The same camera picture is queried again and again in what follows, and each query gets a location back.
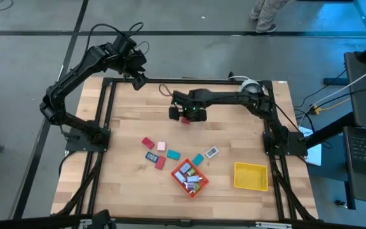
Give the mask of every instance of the pants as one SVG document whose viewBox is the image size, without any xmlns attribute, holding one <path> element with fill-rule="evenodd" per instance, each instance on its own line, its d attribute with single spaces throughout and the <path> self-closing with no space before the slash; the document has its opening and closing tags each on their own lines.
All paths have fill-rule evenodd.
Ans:
<svg viewBox="0 0 366 229">
<path fill-rule="evenodd" d="M 251 12 L 251 19 L 258 18 L 257 31 L 268 30 L 275 18 L 276 12 L 282 9 L 288 0 L 257 0 Z"/>
</svg>

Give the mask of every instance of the person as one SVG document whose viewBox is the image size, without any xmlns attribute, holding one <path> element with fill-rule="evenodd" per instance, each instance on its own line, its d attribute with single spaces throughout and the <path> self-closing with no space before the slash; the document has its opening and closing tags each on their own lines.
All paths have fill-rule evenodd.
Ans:
<svg viewBox="0 0 366 229">
<path fill-rule="evenodd" d="M 258 21 L 257 33 L 273 32 L 278 27 L 273 24 L 276 12 L 293 0 L 257 0 L 250 14 L 251 21 Z"/>
</svg>

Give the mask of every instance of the yellow plastic bin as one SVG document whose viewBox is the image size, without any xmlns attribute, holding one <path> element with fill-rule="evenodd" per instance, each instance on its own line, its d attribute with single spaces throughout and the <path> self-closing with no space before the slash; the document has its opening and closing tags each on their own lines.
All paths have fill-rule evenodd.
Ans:
<svg viewBox="0 0 366 229">
<path fill-rule="evenodd" d="M 249 190 L 268 190 L 268 168 L 263 165 L 235 162 L 234 187 Z"/>
</svg>

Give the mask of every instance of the concrete floor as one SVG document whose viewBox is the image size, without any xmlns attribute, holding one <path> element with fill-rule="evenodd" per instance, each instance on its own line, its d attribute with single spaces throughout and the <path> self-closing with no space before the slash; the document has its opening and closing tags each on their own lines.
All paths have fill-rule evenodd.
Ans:
<svg viewBox="0 0 366 229">
<path fill-rule="evenodd" d="M 10 9 L 0 11 L 0 30 L 73 31 L 81 3 L 14 1 Z M 145 23 L 144 31 L 254 31 L 255 25 L 248 21 L 253 5 L 251 0 L 95 0 L 88 3 L 81 31 L 102 22 L 128 30 L 139 21 Z M 295 1 L 278 13 L 275 23 L 283 32 L 366 32 L 354 3 Z M 94 36 L 90 44 L 114 38 Z M 0 219 L 10 216 L 43 120 L 38 105 L 46 87 L 58 77 L 70 40 L 70 36 L 0 36 L 0 144 L 6 147 L 0 153 Z M 148 77 L 224 79 L 234 71 L 256 80 L 287 80 L 295 105 L 321 88 L 323 78 L 343 71 L 344 52 L 366 49 L 366 37 L 351 36 L 135 36 L 134 40 L 151 44 L 144 66 Z M 77 38 L 70 67 L 79 62 L 85 42 L 86 37 Z M 118 76 L 113 71 L 105 75 Z M 326 88 L 310 101 L 337 89 Z M 68 112 L 75 112 L 80 91 L 66 99 Z M 347 102 L 313 117 L 315 127 L 350 110 Z M 64 146 L 58 127 L 50 128 L 24 217 L 49 215 Z M 321 219 L 366 226 L 366 202 L 357 201 L 355 211 L 333 204 L 345 199 L 341 182 L 311 177 L 311 183 Z"/>
</svg>

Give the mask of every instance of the wooden table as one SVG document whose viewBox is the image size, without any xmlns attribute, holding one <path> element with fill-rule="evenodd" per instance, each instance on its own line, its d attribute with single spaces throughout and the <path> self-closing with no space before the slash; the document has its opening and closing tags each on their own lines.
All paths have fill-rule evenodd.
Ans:
<svg viewBox="0 0 366 229">
<path fill-rule="evenodd" d="M 102 79 L 85 81 L 76 113 L 78 117 L 94 119 Z M 111 140 L 103 159 L 94 211 L 108 209 L 114 218 L 278 219 L 269 159 L 262 145 L 263 121 L 243 106 L 229 105 L 207 108 L 206 122 L 186 125 L 169 120 L 171 97 L 162 96 L 158 85 L 147 83 L 137 92 L 130 83 L 117 83 L 109 125 Z M 238 89 L 238 85 L 170 84 L 168 87 L 184 93 L 195 88 L 214 92 Z M 273 89 L 276 103 L 295 122 L 287 82 L 274 81 Z M 278 113 L 281 123 L 294 131 L 290 122 Z M 181 153 L 180 160 L 167 158 L 163 170 L 155 169 L 154 163 L 145 159 L 148 149 L 141 143 L 144 137 L 154 142 L 165 141 L 167 149 Z M 217 156 L 205 157 L 198 166 L 210 183 L 195 199 L 190 199 L 170 172 L 183 159 L 204 154 L 212 146 L 219 149 Z M 157 152 L 156 147 L 151 151 L 157 155 L 166 154 Z M 61 210 L 78 189 L 85 160 L 86 152 L 77 152 L 63 164 L 51 212 Z M 234 188 L 235 162 L 268 166 L 268 191 Z M 294 193 L 309 213 L 317 217 L 306 164 L 295 156 L 288 156 L 287 164 Z M 89 196 L 87 191 L 83 212 L 86 212 Z M 285 216 L 289 217 L 283 190 L 282 201 Z"/>
</svg>

